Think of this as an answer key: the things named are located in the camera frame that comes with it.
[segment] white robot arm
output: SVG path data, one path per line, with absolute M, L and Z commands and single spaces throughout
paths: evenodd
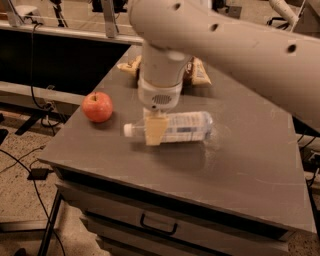
M 320 42 L 221 16 L 199 1 L 129 1 L 131 25 L 145 40 L 139 81 L 145 107 L 174 107 L 193 55 L 320 131 Z

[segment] drawer handle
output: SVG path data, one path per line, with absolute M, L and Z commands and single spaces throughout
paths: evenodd
M 177 224 L 177 223 L 175 223 L 175 224 L 173 225 L 172 231 L 165 231 L 165 230 L 161 230 L 161 229 L 154 228 L 154 227 L 150 227 L 150 226 L 146 225 L 146 224 L 144 223 L 144 218 L 145 218 L 145 217 L 146 217 L 146 215 L 143 213 L 143 214 L 141 215 L 141 218 L 140 218 L 140 225 L 141 225 L 142 227 L 144 227 L 144 228 L 147 228 L 147 229 L 156 231 L 156 232 L 158 232 L 158 233 L 165 234 L 165 235 L 167 235 L 167 236 L 172 236 L 172 235 L 173 235 L 174 233 L 176 233 L 176 231 L 177 231 L 177 228 L 178 228 L 178 224 Z

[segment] table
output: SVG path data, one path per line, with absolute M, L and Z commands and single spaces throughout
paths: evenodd
M 119 62 L 140 52 L 131 46 Z M 114 66 L 95 89 L 111 96 L 111 120 L 93 124 L 79 108 L 41 154 L 101 248 L 281 255 L 294 232 L 316 232 L 291 116 L 205 66 L 213 85 L 185 88 L 174 111 L 210 112 L 209 141 L 147 147 L 124 137 L 142 106 L 135 79 Z

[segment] bottle cap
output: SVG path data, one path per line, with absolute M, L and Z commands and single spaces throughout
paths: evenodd
M 126 137 L 132 137 L 132 124 L 125 124 L 123 126 L 123 132 L 124 132 L 124 136 Z

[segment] speckled floor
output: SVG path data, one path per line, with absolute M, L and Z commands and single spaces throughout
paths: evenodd
M 56 26 L 52 6 L 48 1 L 16 0 L 14 4 L 29 4 L 38 6 L 42 16 L 46 17 L 46 25 Z M 241 18 L 265 24 L 270 18 L 272 10 L 267 1 L 260 0 L 230 0 L 229 3 L 239 3 L 243 7 Z M 63 1 L 62 9 L 69 27 L 81 30 L 104 31 L 103 15 L 92 13 L 91 5 L 86 0 Z M 126 15 L 120 15 L 119 23 L 124 24 L 125 33 L 127 27 Z M 0 105 L 0 112 L 5 115 L 5 121 L 0 123 L 0 129 L 5 128 L 9 135 L 0 146 L 15 157 L 19 158 L 31 150 L 46 145 L 52 139 L 52 131 L 43 128 L 39 123 L 22 136 L 14 132 L 26 119 L 24 113 L 4 112 Z M 36 150 L 21 161 L 29 166 L 41 150 Z M 32 182 L 27 180 L 28 173 L 20 165 L 1 171 L 14 161 L 0 152 L 0 222 L 22 220 L 44 220 L 45 214 L 36 196 Z M 45 167 L 36 162 L 33 167 Z M 56 193 L 55 181 L 57 176 L 50 173 L 47 180 L 37 181 L 37 186 L 47 211 L 51 206 Z M 57 218 L 55 230 L 65 248 L 66 255 L 110 255 L 100 250 L 95 242 L 95 235 L 89 233 L 79 220 L 80 211 L 62 202 Z M 28 255 L 37 255 L 42 239 L 42 232 L 6 233 L 0 234 L 0 256 L 13 256 L 20 247 L 27 250 Z M 311 237 L 298 233 L 292 237 L 289 243 L 290 256 L 317 256 L 320 255 L 320 242 L 318 237 Z M 53 236 L 47 253 L 48 256 L 63 255 L 57 239 Z
M 0 129 L 7 129 L 8 136 L 0 146 L 16 158 L 33 149 L 45 146 L 52 139 L 52 131 L 35 124 L 32 129 L 22 136 L 15 135 L 15 131 L 26 119 L 23 113 L 4 112 L 0 105 L 0 113 L 5 116 L 5 121 L 0 123 Z M 29 164 L 37 159 L 41 149 L 34 151 L 21 162 L 29 167 Z M 46 216 L 37 198 L 33 183 L 27 180 L 28 172 L 16 164 L 3 171 L 7 166 L 14 164 L 7 155 L 0 152 L 0 223 L 14 221 L 45 220 Z M 49 168 L 36 162 L 32 167 Z M 45 181 L 37 181 L 37 187 L 43 203 L 50 212 L 54 201 L 57 176 L 50 173 Z M 100 250 L 95 242 L 95 235 L 87 232 L 79 220 L 80 211 L 62 202 L 57 218 L 55 230 L 64 245 L 66 255 L 106 255 L 109 253 Z M 13 256 L 20 248 L 24 247 L 28 255 L 37 255 L 41 244 L 43 232 L 18 232 L 0 233 L 0 255 Z M 48 256 L 63 255 L 60 245 L 53 236 L 47 253 Z

